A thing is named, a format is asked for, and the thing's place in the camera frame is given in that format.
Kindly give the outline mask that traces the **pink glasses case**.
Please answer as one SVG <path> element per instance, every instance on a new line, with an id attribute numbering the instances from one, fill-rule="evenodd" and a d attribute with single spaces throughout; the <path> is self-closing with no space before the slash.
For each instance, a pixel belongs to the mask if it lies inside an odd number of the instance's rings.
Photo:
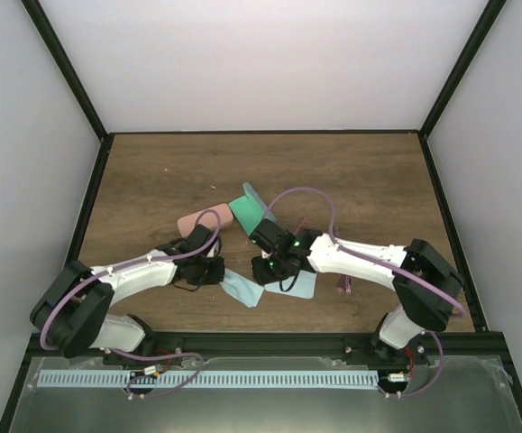
<path id="1" fill-rule="evenodd" d="M 232 224 L 234 215 L 226 203 L 215 205 L 204 210 L 181 217 L 178 230 L 181 236 L 188 236 L 195 225 L 202 225 L 214 231 L 216 228 L 225 228 Z"/>

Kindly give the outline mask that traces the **green glasses case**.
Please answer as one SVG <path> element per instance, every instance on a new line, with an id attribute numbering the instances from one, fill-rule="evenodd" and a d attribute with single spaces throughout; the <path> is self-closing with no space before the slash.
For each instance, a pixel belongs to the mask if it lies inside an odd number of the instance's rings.
<path id="1" fill-rule="evenodd" d="M 232 200 L 229 208 L 247 235 L 252 233 L 263 218 L 268 218 L 273 222 L 277 221 L 249 182 L 243 183 L 243 195 Z"/>

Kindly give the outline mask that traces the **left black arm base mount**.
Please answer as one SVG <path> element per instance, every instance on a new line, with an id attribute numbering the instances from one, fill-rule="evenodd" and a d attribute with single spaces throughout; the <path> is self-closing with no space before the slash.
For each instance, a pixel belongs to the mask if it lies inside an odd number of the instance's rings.
<path id="1" fill-rule="evenodd" d="M 153 336 L 147 336 L 133 351 L 133 355 L 155 357 L 172 355 L 182 351 L 184 339 L 176 333 L 157 332 Z M 108 354 L 102 357 L 103 365 L 140 367 L 148 366 L 149 362 L 136 361 L 121 355 Z"/>

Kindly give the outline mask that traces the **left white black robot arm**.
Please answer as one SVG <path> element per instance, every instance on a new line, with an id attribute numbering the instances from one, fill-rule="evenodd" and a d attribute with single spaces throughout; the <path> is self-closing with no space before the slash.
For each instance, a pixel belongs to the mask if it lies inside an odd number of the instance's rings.
<path id="1" fill-rule="evenodd" d="M 224 279 L 222 240 L 217 230 L 196 225 L 185 238 L 160 245 L 121 263 L 88 267 L 80 261 L 62 269 L 36 303 L 30 321 L 45 350 L 76 357 L 88 349 L 125 353 L 136 364 L 156 354 L 151 330 L 132 314 L 109 309 L 145 290 L 185 281 L 195 291 Z"/>

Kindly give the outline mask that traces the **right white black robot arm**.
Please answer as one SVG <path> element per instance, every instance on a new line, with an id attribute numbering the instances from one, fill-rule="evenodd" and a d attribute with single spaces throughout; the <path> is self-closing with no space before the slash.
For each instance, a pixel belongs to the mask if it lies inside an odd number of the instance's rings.
<path id="1" fill-rule="evenodd" d="M 426 331 L 446 330 L 465 309 L 458 300 L 462 276 L 427 241 L 407 246 L 360 244 L 318 230 L 294 235 L 264 220 L 249 236 L 261 249 L 252 258 L 253 278 L 260 285 L 296 280 L 301 272 L 342 274 L 393 291 L 398 306 L 383 316 L 371 339 L 375 357 L 391 364 L 410 341 Z"/>

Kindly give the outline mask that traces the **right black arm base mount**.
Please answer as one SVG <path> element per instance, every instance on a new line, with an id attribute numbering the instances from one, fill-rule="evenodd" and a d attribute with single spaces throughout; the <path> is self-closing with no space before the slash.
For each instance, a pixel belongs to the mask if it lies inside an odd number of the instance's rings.
<path id="1" fill-rule="evenodd" d="M 395 349 L 381 341 L 374 342 L 372 334 L 349 335 L 343 339 L 343 359 L 348 364 L 381 368 L 405 366 L 412 355 L 414 365 L 425 365 L 426 356 L 417 350 L 421 343 L 421 339 L 415 337 L 404 348 Z"/>

